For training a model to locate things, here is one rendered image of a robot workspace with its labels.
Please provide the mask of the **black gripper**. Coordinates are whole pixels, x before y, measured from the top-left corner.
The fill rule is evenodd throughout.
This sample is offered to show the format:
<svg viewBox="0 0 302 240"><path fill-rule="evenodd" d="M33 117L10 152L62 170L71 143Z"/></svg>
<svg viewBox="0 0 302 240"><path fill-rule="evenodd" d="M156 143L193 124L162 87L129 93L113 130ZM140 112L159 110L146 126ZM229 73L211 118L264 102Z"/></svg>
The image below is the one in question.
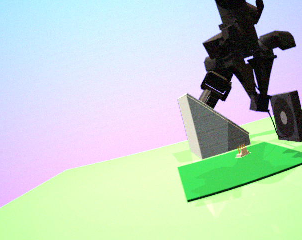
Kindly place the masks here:
<svg viewBox="0 0 302 240"><path fill-rule="evenodd" d="M222 24L218 25L219 30L221 31L221 25L230 26L232 21L235 20L238 20L247 33L250 46L242 47L240 45L231 51L231 54L222 58L210 59L209 56L206 57L204 60L206 72L229 71L239 80L250 99L250 92L253 91L256 78L261 99L264 100L267 97L273 61L277 58L277 55L273 53L273 49L279 48L284 51L295 48L294 37L288 31L273 31L259 36L258 39L254 27L257 20L252 18L247 11L224 16L221 19ZM253 58L248 59L246 64L244 59L252 56Z"/></svg>

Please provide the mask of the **green circuit board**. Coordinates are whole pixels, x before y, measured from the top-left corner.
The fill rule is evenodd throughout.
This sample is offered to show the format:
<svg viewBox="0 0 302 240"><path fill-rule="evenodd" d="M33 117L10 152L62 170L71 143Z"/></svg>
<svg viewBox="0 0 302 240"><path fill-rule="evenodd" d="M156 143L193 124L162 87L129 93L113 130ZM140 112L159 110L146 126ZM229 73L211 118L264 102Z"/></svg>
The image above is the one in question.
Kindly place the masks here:
<svg viewBox="0 0 302 240"><path fill-rule="evenodd" d="M231 153L178 167L188 203L302 166L302 152L297 150L266 142L239 148Z"/></svg>

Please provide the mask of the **dark grey cooling fan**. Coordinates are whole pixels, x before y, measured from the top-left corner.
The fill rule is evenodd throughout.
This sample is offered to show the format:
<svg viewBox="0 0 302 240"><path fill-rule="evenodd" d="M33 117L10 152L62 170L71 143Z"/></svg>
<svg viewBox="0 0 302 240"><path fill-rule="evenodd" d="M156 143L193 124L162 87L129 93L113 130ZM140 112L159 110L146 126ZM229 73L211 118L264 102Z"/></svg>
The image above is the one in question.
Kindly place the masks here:
<svg viewBox="0 0 302 240"><path fill-rule="evenodd" d="M302 108L298 91L272 95L270 98L277 134L281 141L302 142Z"/></svg>

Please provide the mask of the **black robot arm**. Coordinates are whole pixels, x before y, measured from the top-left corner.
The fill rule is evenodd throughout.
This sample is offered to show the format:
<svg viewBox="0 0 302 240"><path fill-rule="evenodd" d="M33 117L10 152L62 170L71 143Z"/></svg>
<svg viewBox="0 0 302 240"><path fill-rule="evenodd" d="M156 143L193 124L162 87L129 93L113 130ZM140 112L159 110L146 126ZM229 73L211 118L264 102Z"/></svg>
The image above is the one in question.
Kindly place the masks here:
<svg viewBox="0 0 302 240"><path fill-rule="evenodd" d="M246 0L214 1L221 19L232 13L249 12L251 17L255 18L258 22L264 8L263 0L256 0L256 7L247 3ZM240 45L242 47L250 47L247 33L238 20L232 21L232 25L230 26L226 27L225 24L221 26L221 33L202 43L211 60L217 57L226 57ZM219 99L225 102L232 88L232 82L230 82L232 76L232 73L223 69L207 72L200 85L203 92L198 100L212 109L214 109Z"/></svg>

